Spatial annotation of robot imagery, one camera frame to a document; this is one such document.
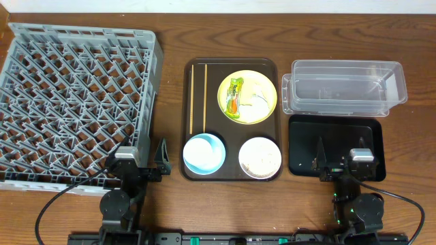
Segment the light blue bowl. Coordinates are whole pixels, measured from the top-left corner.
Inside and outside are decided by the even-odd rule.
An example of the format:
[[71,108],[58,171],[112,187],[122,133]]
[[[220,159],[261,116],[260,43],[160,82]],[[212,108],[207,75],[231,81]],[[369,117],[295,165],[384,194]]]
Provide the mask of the light blue bowl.
[[183,161],[186,167],[202,176],[219,170],[225,161],[225,155],[223,142],[210,133],[193,136],[183,147]]

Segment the white pink bowl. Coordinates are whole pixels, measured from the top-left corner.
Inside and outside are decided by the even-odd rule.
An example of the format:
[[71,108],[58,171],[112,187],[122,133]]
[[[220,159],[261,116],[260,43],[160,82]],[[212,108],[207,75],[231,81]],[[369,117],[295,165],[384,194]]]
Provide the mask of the white pink bowl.
[[279,147],[265,137],[247,140],[240,148],[238,162],[241,169],[250,177],[266,180],[279,172],[281,167]]

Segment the white paper napkin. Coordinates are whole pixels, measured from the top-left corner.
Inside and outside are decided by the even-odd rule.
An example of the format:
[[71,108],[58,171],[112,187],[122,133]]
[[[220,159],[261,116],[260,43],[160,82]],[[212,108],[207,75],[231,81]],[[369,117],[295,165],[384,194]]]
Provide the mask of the white paper napkin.
[[262,92],[260,85],[253,85],[252,92],[248,99],[240,104],[240,121],[247,124],[253,124],[264,120],[270,111],[268,101]]

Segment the wooden chopstick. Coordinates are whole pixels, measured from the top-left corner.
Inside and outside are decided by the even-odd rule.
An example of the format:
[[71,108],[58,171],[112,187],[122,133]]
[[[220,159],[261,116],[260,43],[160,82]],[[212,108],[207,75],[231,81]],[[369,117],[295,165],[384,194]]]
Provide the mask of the wooden chopstick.
[[190,78],[190,106],[189,106],[189,134],[193,134],[193,93],[194,93],[194,64],[191,65]]
[[206,111],[207,111],[207,79],[208,79],[208,65],[204,65],[204,98],[203,98],[203,120],[202,120],[202,130],[206,133]]

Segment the green orange snack wrapper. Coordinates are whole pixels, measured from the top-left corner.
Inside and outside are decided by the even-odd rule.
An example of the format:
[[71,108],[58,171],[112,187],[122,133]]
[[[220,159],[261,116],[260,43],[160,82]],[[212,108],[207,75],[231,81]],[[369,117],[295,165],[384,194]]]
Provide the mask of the green orange snack wrapper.
[[243,78],[232,78],[230,80],[225,107],[225,114],[230,118],[240,117],[239,101],[243,83]]

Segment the yellow plastic plate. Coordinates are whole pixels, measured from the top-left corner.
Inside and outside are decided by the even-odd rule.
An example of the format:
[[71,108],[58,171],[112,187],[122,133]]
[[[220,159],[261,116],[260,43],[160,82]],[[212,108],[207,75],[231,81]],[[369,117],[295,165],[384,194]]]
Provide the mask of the yellow plastic plate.
[[[230,80],[232,78],[243,78],[243,80],[244,80],[244,83],[243,83],[242,89],[241,89],[241,93],[240,93],[239,107],[240,107],[240,104],[242,104],[244,101],[246,101],[248,99],[248,97],[250,96],[250,94],[253,90],[252,89],[253,85],[257,84],[257,85],[260,85],[262,87],[263,95],[265,96],[266,100],[268,101],[268,106],[270,108],[268,116],[264,119],[264,120],[266,120],[273,113],[273,111],[275,110],[275,107],[277,105],[277,91],[276,91],[274,84],[272,83],[272,81],[268,77],[266,77],[264,74],[262,74],[258,71],[253,71],[253,70],[235,71],[235,72],[231,73],[230,75],[228,75],[226,78],[224,78],[223,81],[221,82],[221,84],[219,85],[219,88],[217,91],[217,101],[218,101],[220,110],[224,113],[224,115],[227,116],[225,114],[227,90],[228,90],[228,87],[230,85]],[[228,118],[236,123],[240,123],[240,124],[244,124],[244,125],[252,125],[252,124],[243,123],[242,121],[240,121],[240,117],[239,118],[228,117]]]

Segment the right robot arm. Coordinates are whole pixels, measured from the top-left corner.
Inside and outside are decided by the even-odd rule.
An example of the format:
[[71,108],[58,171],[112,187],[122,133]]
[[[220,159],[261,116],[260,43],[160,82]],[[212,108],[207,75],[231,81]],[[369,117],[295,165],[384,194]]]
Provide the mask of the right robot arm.
[[323,141],[318,139],[311,169],[320,173],[320,181],[332,182],[334,186],[333,213],[340,226],[333,235],[335,242],[344,244],[347,238],[374,234],[383,228],[383,197],[361,192],[362,182],[373,179],[376,168],[377,160],[363,139],[359,148],[352,148],[337,162],[327,161]]

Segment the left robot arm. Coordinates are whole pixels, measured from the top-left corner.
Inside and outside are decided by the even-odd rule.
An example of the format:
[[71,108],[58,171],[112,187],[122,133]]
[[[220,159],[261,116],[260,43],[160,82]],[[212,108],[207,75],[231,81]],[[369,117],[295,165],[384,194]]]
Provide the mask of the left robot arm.
[[99,209],[103,215],[97,242],[99,244],[153,244],[154,235],[139,228],[147,184],[161,182],[171,173],[166,140],[160,139],[155,153],[155,167],[139,167],[137,148],[127,145],[125,137],[106,158],[107,172],[121,181],[121,187],[107,192]]

